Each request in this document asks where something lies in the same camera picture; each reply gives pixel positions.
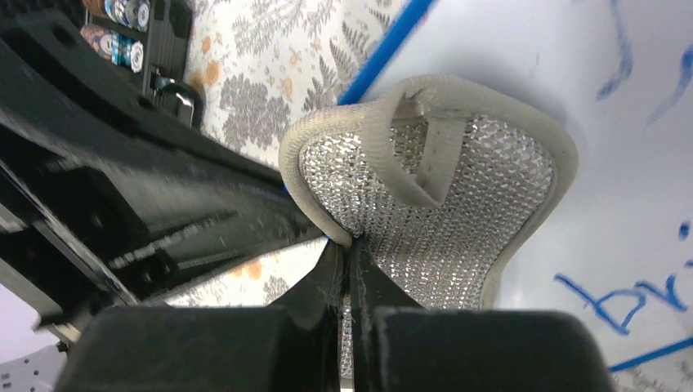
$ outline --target poker chip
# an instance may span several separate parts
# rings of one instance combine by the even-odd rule
[[[137,74],[142,71],[142,65],[145,62],[145,46],[142,42],[135,42],[130,49],[130,68],[132,72]]]
[[[130,66],[130,50],[134,41],[131,38],[125,37],[122,34],[116,33],[113,39],[113,50],[111,52],[111,61],[115,65]]]
[[[104,0],[82,0],[82,4],[94,15],[109,17]]]
[[[95,24],[87,24],[79,30],[79,33],[99,56],[112,60],[115,35],[113,31]]]
[[[132,9],[134,4],[131,0],[114,0],[114,14],[116,21],[123,26],[132,27],[130,20],[135,20],[136,15]]]
[[[147,26],[150,23],[150,8],[151,4],[149,0],[140,0],[140,4],[137,7],[136,26],[140,31],[147,31]]]
[[[118,22],[118,18],[115,15],[115,0],[104,0],[104,8],[106,10],[106,15],[113,22]]]

